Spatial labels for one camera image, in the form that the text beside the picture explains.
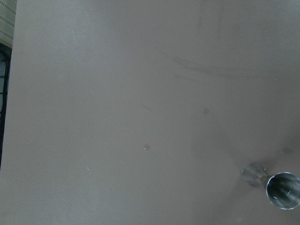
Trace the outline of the steel double-ended jigger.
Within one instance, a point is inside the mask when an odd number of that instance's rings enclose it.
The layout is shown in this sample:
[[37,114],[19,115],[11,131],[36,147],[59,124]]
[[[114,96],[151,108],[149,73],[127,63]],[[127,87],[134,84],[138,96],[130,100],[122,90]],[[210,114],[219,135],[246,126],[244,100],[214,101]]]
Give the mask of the steel double-ended jigger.
[[269,174],[258,162],[252,162],[241,170],[249,185],[262,186],[269,201],[282,210],[293,210],[300,205],[300,179],[290,172]]

